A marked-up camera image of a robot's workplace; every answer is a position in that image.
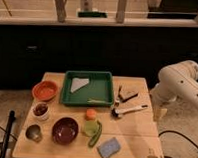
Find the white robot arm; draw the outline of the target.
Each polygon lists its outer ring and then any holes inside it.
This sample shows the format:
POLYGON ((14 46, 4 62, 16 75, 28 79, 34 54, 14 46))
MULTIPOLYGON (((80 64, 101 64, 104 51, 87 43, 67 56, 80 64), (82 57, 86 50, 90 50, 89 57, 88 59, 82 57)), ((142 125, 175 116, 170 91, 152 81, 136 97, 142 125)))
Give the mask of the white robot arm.
POLYGON ((198 63, 186 60, 167 65, 159 71, 158 78, 158 83, 150 90, 155 122, 166 115, 166 105, 177 97, 198 110, 198 63))

